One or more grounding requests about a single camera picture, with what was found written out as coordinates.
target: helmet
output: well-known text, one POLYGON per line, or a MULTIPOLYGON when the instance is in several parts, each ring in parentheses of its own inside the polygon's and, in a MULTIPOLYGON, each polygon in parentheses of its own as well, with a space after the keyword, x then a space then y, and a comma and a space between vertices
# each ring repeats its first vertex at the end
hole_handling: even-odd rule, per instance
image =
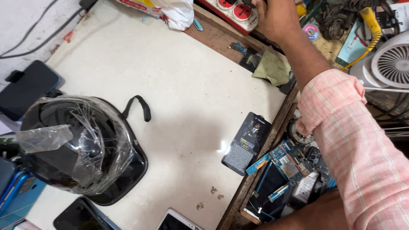
POLYGON ((123 197, 147 169, 126 117, 99 98, 41 98, 27 111, 17 140, 24 166, 37 178, 100 205, 123 197), (121 176, 127 180, 116 183, 121 176))

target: dirt spot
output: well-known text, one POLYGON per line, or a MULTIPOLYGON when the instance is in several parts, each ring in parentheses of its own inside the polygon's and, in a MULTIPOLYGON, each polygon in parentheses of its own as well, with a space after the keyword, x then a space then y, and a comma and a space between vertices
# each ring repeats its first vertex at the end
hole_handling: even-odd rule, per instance
POLYGON ((217 192, 217 189, 212 186, 210 192, 211 192, 212 194, 215 194, 215 193, 217 192))
POLYGON ((58 47, 60 47, 60 45, 55 45, 54 49, 51 50, 51 53, 55 53, 55 51, 58 49, 58 47))
POLYGON ((204 208, 204 207, 205 207, 205 205, 204 205, 202 202, 200 202, 200 203, 198 203, 198 205, 196 206, 196 209, 199 210, 199 209, 204 208))

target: shirt sleeve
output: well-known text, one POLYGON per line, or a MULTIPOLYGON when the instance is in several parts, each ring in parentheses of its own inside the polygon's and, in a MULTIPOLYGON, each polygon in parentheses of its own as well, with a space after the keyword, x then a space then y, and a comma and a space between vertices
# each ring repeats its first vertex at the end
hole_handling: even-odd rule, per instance
POLYGON ((313 132, 350 229, 409 229, 409 160, 365 107, 353 76, 327 70, 304 88, 298 131, 313 132))

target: white workbench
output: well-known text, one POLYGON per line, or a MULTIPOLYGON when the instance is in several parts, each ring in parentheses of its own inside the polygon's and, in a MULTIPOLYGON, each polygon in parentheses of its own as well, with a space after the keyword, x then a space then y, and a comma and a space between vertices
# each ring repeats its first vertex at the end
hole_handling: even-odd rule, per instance
MULTIPOLYGON (((64 78, 61 90, 104 98, 119 110, 141 95, 152 112, 145 122, 135 102, 128 118, 148 157, 147 173, 100 210, 122 230, 154 230, 169 207, 215 229, 242 180, 221 164, 226 148, 250 111, 272 122, 285 95, 161 20, 142 22, 138 11, 106 0, 89 14, 47 62, 64 78)), ((27 219, 54 229, 76 197, 47 186, 27 219)))

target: green cloth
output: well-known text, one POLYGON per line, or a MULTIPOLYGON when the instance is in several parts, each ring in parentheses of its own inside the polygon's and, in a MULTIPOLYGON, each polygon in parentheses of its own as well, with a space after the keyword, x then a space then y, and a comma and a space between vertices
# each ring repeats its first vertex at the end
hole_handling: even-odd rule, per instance
POLYGON ((266 50, 252 77, 266 78, 273 86, 287 84, 290 64, 266 50))

